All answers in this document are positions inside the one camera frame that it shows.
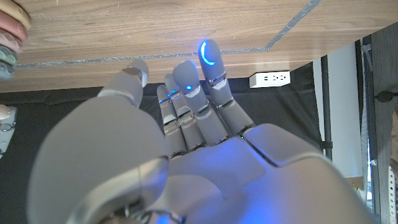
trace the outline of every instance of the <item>black fabric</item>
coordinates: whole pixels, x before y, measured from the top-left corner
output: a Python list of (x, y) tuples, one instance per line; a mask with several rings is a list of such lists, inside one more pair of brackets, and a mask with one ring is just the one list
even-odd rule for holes
[[(248, 78), (229, 81), (236, 101), (256, 124), (272, 123), (320, 148), (317, 101), (312, 64), (291, 72), (291, 84), (282, 87), (250, 89)], [(205, 83), (202, 86), (208, 94)], [(156, 88), (144, 89), (140, 108), (162, 127)], [(0, 159), (0, 223), (26, 222), (26, 192), (30, 170), (40, 144), (54, 125), (101, 88), (1, 93), (0, 104), (15, 106), (16, 130)]]

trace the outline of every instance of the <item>robotic hand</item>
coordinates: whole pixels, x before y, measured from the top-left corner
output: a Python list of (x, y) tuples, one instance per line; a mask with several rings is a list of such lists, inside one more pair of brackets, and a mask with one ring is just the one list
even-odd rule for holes
[(198, 53), (157, 89), (164, 135), (138, 109), (148, 68), (134, 61), (46, 137), (29, 183), (31, 224), (376, 223), (323, 154), (232, 97), (220, 51)]

